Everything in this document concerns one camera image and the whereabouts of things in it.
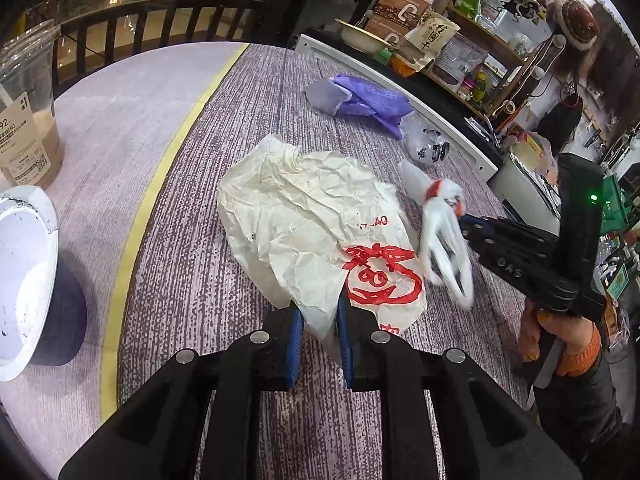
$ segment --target cardboard box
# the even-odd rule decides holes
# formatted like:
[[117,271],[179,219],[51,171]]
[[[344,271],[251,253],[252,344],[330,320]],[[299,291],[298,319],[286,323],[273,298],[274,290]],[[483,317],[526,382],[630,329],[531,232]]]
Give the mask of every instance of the cardboard box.
[[[367,23],[365,30],[383,39],[389,34],[397,34],[399,37],[402,37],[409,30],[417,26],[418,20],[428,8],[429,3],[425,0],[379,0],[373,9],[374,15],[372,19],[369,20],[369,23],[372,22],[373,17],[376,16],[383,18],[383,20],[377,20],[371,26]],[[391,27],[388,22],[394,23],[396,27]],[[386,28],[383,27],[386,33],[378,33],[375,31],[380,31],[382,27],[381,24],[386,26]]]
[[397,44],[409,32],[408,28],[376,14],[369,19],[364,30],[392,44]]

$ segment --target plastic cup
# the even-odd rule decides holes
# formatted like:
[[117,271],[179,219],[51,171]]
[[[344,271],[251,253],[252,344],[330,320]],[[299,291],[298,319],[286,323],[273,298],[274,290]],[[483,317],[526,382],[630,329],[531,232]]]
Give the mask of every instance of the plastic cup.
[[51,84],[59,35],[49,20],[0,50],[0,170],[9,186],[46,189],[62,165]]

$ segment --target cup label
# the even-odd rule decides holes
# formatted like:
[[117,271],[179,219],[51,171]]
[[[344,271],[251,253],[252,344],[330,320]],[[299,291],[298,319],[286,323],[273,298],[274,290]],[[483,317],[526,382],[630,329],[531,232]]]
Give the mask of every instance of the cup label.
[[9,171],[18,186],[37,184],[51,167],[27,92],[0,114],[0,166]]

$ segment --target table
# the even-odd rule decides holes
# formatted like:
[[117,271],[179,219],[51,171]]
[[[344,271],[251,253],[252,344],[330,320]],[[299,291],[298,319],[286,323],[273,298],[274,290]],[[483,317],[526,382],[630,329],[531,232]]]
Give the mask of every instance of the table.
[[[0,383],[17,433],[50,475],[176,351],[219,351],[260,327],[269,305],[232,258],[216,212],[220,178],[259,139],[340,150],[400,184],[397,141],[373,121],[332,118],[306,102],[307,84],[337,72],[271,46],[183,44],[115,63],[56,100],[66,156],[48,192],[62,258],[87,296],[88,331],[68,365],[29,366]],[[457,152],[430,173],[461,184],[470,213],[502,213]],[[418,207],[399,197],[419,228]],[[510,371],[522,297],[478,264],[473,273],[471,312],[427,285],[430,308],[404,337],[426,351],[465,349],[524,405]],[[348,394],[308,334],[295,390],[265,396],[262,413],[261,478],[380,477],[376,395]]]

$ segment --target blue gripper pad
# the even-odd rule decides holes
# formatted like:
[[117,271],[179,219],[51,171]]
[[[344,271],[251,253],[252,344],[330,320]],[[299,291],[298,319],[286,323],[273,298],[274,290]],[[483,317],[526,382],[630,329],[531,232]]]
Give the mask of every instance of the blue gripper pad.
[[338,298],[337,325],[342,374],[347,383],[347,388],[353,387],[353,348],[351,346],[347,324],[347,310],[349,308],[351,308],[351,301],[349,300],[346,288],[343,288]]
[[289,308],[296,309],[291,321],[291,334],[287,345],[287,385],[289,388],[293,388],[298,376],[298,367],[300,366],[304,320],[297,307],[290,306]]

